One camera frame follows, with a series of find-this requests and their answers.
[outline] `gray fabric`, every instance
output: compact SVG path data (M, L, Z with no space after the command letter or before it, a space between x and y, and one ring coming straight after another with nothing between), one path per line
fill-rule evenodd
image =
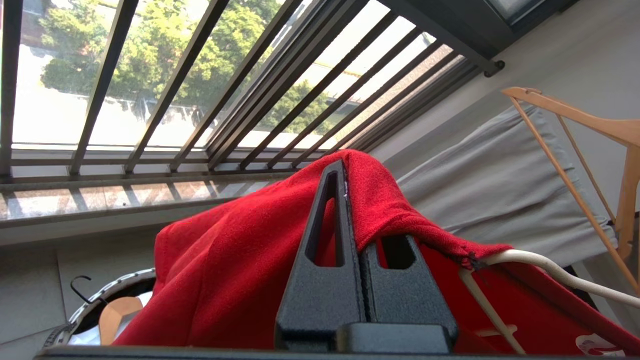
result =
M586 199L540 110L525 110ZM514 108L400 178L398 185L425 217L467 240L508 243L561 266L606 251ZM617 246L607 220L596 219Z

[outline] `red cloth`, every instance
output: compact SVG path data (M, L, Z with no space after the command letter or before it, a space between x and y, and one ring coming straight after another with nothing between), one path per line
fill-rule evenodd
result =
M276 312L325 166L342 159L358 250L381 237L412 234L458 321L457 352L512 353L458 277L470 258L510 249L479 245L442 230L413 209L391 174L369 155L341 151L288 179L165 227L156 240L154 296L116 345L273 348ZM333 208L322 231L329 244ZM333 246L323 252L333 257ZM516 325L529 354L575 354L593 333L640 355L640 341L537 268L503 264L475 274L498 314Z

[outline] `white wall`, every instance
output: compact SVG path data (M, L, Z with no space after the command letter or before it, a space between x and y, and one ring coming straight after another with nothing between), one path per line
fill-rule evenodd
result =
M499 91L509 86L538 88L597 116L640 119L639 19L640 1L579 1L498 55L496 59L506 62L503 71L492 78L476 77L372 155L395 176L405 174L505 110L511 103ZM579 165L556 118L550 123ZM625 148L578 124L569 127L616 211ZM579 170L583 183L588 183ZM604 214L591 193L590 203Z

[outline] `white garment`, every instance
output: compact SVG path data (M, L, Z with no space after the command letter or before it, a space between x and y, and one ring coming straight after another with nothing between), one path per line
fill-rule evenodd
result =
M144 294L140 294L137 296L138 299L140 299L140 302L142 303L142 307L147 306L147 303L149 302L149 299L151 299L151 294L152 291L148 292L148 293L144 293ZM118 332L116 333L116 339L118 338L118 336L120 336L120 334L124 331L124 329L127 327L127 325L131 322L131 320L133 320L133 317L136 316L136 314L131 314L129 316L125 316L122 319L122 322L120 323L120 326L118 327ZM100 345L100 330L98 330L97 326L92 327L91 329L85 331L85 332L81 332L80 334L75 334L75 335L71 335L71 338L69 339L69 345Z
M586 201L567 153L541 111L527 114ZM477 243L508 243L566 266L606 251L514 108L501 113L398 180L426 218ZM607 219L596 219L614 246Z

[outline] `floor tile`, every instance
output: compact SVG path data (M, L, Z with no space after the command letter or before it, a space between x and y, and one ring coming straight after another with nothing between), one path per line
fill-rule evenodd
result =
M65 321L53 250L0 252L0 343Z
M33 356L42 349L51 331L52 329L47 329L0 345L0 359L32 360Z
M79 279L75 283L84 296L90 297L122 275L153 267L156 233L145 231L118 238L92 239L91 245L87 246L61 246L58 263L66 317L83 304L69 286L73 278L78 275L92 278L91 281Z

